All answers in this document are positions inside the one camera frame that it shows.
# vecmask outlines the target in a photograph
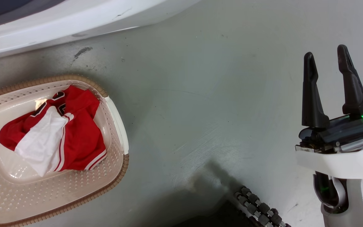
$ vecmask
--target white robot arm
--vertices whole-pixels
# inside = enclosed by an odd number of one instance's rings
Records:
[[[314,190],[326,227],[363,227],[363,87],[345,45],[337,48],[344,77],[342,117],[324,115],[312,53],[304,57],[299,165],[315,171]]]

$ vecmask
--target floor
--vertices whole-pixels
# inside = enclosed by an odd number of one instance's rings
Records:
[[[363,80],[363,2],[203,0],[152,26],[1,58],[0,87],[65,73],[99,82],[130,142],[117,187],[32,226],[169,226],[238,184],[292,226],[322,226],[312,171],[294,158],[303,56],[314,53],[337,117],[341,43]]]

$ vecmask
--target clothing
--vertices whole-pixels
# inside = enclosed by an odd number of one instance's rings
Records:
[[[91,91],[69,86],[36,111],[4,125],[0,143],[40,176],[48,171],[92,170],[107,156],[102,133],[93,121],[98,106]]]

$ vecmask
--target white appliance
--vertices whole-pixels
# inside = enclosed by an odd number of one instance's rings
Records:
[[[65,0],[0,25],[0,57],[160,22],[199,0]]]

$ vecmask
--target laundry basket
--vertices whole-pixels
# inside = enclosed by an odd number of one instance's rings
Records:
[[[91,171],[49,172],[40,177],[0,144],[0,226],[24,226],[78,207],[114,188],[127,170],[128,140],[120,115],[103,88],[82,76],[37,79],[0,89],[0,129],[69,85],[89,89],[99,99],[94,120],[107,158]]]

